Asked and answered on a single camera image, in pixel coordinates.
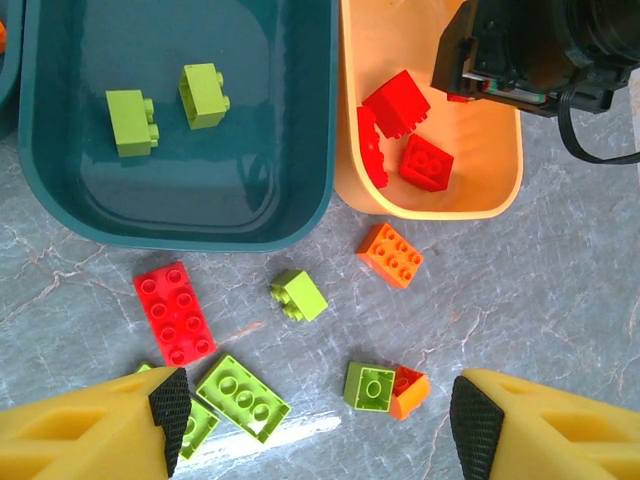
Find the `lego duplo brick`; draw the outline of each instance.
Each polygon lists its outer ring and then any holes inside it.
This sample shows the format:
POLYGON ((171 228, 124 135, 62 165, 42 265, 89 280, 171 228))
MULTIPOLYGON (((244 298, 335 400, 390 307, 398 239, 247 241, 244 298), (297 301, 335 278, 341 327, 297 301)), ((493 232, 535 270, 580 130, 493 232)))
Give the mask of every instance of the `lego duplo brick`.
POLYGON ((453 156, 418 135, 411 135, 400 163, 402 179, 427 192, 449 188, 453 156))
POLYGON ((407 367, 396 369, 389 415, 396 420, 406 420, 429 396, 431 388, 424 373, 407 367))
POLYGON ((149 155, 160 139, 153 123, 153 101, 144 98, 140 90, 114 90, 106 95, 118 155, 149 155))
POLYGON ((389 175, 384 170, 384 155, 380 151, 380 135, 376 132, 376 116, 370 108, 358 107, 358 136, 360 155, 367 175, 376 188, 389 184, 389 175))
POLYGON ((369 231, 356 254, 395 288, 407 288, 423 261, 422 255, 386 223, 369 231))
POLYGON ((136 277, 133 284, 167 365, 188 365, 215 352, 213 337, 181 262, 136 277))
POLYGON ((409 72, 403 70, 362 104, 371 109, 387 138, 399 139, 413 133, 431 109, 409 72))
POLYGON ((185 65, 179 90, 192 130, 216 127, 231 109, 223 86, 224 76, 213 63, 185 65))
POLYGON ((390 368, 351 362, 344 401, 356 410, 388 412, 396 372, 390 368))
POLYGON ((280 397, 231 355, 224 355, 198 383, 197 394, 260 443, 291 411, 280 397))
POLYGON ((191 397, 191 413, 187 421, 187 429, 182 439, 180 456, 191 459, 204 441, 220 423, 220 419, 204 406, 197 398, 191 397))
POLYGON ((328 303, 304 270, 287 270, 271 284, 271 296, 284 305, 283 312, 295 320, 314 320, 328 303))

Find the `green lego brick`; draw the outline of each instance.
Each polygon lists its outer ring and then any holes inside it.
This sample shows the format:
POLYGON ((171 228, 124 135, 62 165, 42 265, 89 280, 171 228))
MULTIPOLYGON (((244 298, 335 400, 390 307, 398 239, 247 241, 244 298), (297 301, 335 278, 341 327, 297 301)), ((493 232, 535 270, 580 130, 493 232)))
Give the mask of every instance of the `green lego brick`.
POLYGON ((153 368, 153 366, 147 362, 143 362, 140 364, 140 366, 138 367, 138 369, 136 370, 136 373, 140 373, 140 372, 146 372, 147 370, 151 370, 153 368))
POLYGON ((192 396, 191 413, 189 414, 187 429, 182 438, 180 456, 185 460, 189 460, 219 423, 220 419, 211 413, 198 399, 192 396))
POLYGON ((287 270, 271 284, 271 296, 284 305, 284 313, 297 321, 310 322, 328 306, 304 270, 287 270))
POLYGON ((213 63, 185 65, 180 78, 180 98, 192 130, 217 126, 231 108, 222 93, 224 77, 213 63))
POLYGON ((143 98, 140 90, 115 90, 107 92, 107 104, 118 155, 149 155, 160 139, 153 123, 153 101, 143 98))
POLYGON ((265 443, 291 407, 231 355, 222 357, 196 392, 260 443, 265 443))
POLYGON ((351 362, 344 387, 344 401, 356 410, 388 412, 395 377, 395 370, 351 362))

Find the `peach plastic container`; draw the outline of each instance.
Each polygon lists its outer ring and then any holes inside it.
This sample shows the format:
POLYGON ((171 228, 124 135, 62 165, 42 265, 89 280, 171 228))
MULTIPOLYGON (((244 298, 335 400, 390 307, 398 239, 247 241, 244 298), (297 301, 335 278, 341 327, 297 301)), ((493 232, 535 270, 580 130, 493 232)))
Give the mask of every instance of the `peach plastic container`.
POLYGON ((523 172, 519 112, 489 101, 458 104, 431 88, 440 35, 463 0, 342 0, 342 58, 336 183, 356 210, 410 220, 471 220, 504 212, 523 172), (407 69, 431 104, 416 132, 455 157, 449 189, 429 193, 398 175, 408 137, 380 134, 389 185, 378 190, 364 169, 356 109, 407 69))

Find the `camera strap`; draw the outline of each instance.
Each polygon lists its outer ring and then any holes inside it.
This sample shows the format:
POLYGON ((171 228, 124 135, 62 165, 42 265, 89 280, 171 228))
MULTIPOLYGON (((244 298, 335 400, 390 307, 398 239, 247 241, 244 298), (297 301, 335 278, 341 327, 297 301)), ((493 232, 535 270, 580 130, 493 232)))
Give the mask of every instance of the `camera strap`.
POLYGON ((573 86, 567 87, 560 95, 558 102, 558 125, 560 126, 560 136, 564 146, 569 150, 569 153, 574 157, 594 165, 632 165, 634 163, 640 163, 640 152, 632 153, 624 157, 616 157, 610 159, 598 158, 595 155, 588 153, 576 136, 575 129, 573 128, 573 120, 571 120, 571 99, 575 94, 576 89, 573 86))

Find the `dark teal plastic bin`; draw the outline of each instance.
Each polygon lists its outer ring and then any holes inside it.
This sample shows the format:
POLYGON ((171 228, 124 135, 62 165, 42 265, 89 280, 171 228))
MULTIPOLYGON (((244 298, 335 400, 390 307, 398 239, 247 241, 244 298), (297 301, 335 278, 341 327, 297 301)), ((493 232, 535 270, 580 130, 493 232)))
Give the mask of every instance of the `dark teal plastic bin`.
POLYGON ((22 61, 24 0, 0 0, 0 19, 7 29, 7 49, 0 55, 0 140, 18 126, 18 78, 22 61))
POLYGON ((20 156, 45 208, 127 247, 259 252, 325 212, 334 175, 337 0, 28 0, 20 156), (185 64, 213 62, 231 110, 189 129, 185 64), (120 159, 106 90, 153 99, 160 145, 120 159))

